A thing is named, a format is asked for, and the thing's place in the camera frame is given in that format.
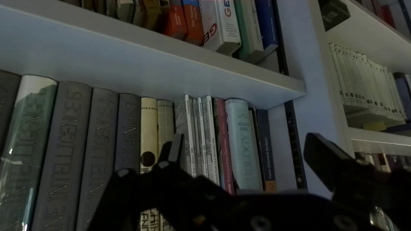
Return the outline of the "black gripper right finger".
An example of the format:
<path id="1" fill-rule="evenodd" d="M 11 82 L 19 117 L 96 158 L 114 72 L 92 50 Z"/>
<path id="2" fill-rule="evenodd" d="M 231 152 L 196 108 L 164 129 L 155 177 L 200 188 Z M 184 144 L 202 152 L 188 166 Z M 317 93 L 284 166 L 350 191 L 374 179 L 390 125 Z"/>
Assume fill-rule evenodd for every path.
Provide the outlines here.
<path id="1" fill-rule="evenodd" d="M 304 157 L 320 181 L 333 193 L 333 200 L 369 216 L 381 208 L 395 224 L 411 220 L 411 172 L 405 168 L 378 171 L 359 162 L 322 134 L 306 135 Z"/>

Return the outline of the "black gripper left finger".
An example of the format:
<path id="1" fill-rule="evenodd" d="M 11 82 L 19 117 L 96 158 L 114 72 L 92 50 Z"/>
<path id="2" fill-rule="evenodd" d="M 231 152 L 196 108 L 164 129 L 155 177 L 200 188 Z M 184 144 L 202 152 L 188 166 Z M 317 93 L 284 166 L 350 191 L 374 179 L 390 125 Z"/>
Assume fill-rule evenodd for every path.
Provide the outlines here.
<path id="1" fill-rule="evenodd" d="M 180 167 L 182 154 L 184 153 L 184 135 L 177 134 L 171 141 L 168 141 L 156 165 L 157 168 Z"/>

